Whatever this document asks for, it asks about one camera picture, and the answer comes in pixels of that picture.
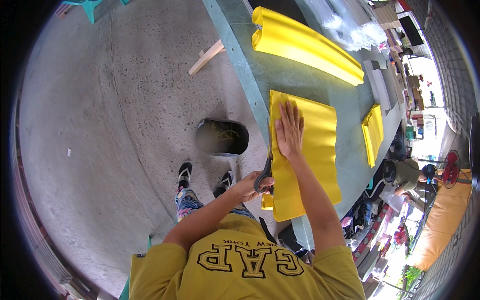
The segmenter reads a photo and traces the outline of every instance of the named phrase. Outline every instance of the black shoe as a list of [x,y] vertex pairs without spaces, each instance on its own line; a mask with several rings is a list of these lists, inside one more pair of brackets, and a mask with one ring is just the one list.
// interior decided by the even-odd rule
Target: black shoe
[[213,196],[215,198],[218,198],[221,194],[225,193],[225,191],[228,190],[230,186],[232,186],[232,182],[233,172],[228,171],[223,175],[221,182],[214,188]]
[[190,183],[190,174],[192,173],[192,162],[185,160],[179,169],[179,187],[188,188]]

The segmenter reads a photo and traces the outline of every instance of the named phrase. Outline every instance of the folded yellow fabric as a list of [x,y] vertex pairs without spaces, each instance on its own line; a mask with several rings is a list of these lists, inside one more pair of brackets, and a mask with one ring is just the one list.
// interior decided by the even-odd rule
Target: folded yellow fabric
[[354,86],[363,83],[359,62],[313,29],[261,6],[252,22],[262,26],[252,36],[254,50],[307,64]]
[[276,221],[285,221],[305,214],[297,178],[287,159],[280,154],[276,142],[275,120],[280,119],[279,103],[291,101],[297,105],[305,119],[302,152],[313,173],[327,193],[332,204],[342,201],[336,181],[335,108],[270,90],[270,132],[272,135],[272,175],[275,178],[275,196],[264,194],[262,209],[273,209]]
[[368,164],[371,168],[375,166],[378,155],[378,148],[384,140],[384,125],[382,122],[382,111],[380,105],[375,104],[363,119],[361,124],[365,147],[367,149]]

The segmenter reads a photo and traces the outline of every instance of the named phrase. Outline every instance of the floral pants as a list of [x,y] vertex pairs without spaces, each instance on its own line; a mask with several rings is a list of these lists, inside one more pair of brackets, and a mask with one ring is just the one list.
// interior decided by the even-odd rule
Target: floral pants
[[[175,196],[175,204],[177,205],[177,222],[180,222],[185,216],[193,213],[197,209],[203,207],[203,203],[198,201],[197,195],[191,188],[184,189],[179,187]],[[245,207],[243,203],[237,204],[231,211],[231,214],[247,216],[255,220],[252,213]]]

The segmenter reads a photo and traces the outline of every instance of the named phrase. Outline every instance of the black scissors handle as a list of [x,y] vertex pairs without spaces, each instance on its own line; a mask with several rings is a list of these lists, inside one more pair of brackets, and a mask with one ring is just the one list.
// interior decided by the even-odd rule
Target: black scissors handle
[[260,174],[260,176],[258,176],[257,179],[255,179],[253,188],[255,188],[255,191],[257,192],[265,192],[268,188],[270,188],[270,194],[273,196],[273,186],[271,187],[266,186],[260,189],[260,182],[262,181],[262,179],[267,177],[272,177],[272,159],[270,157],[267,157],[267,162],[265,162],[264,170]]

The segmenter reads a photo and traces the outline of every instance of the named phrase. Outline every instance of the trash bin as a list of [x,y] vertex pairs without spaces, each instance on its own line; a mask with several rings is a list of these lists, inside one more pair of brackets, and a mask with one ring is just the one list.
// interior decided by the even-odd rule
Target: trash bin
[[248,147],[248,130],[236,121],[205,118],[197,124],[195,145],[209,155],[238,156]]

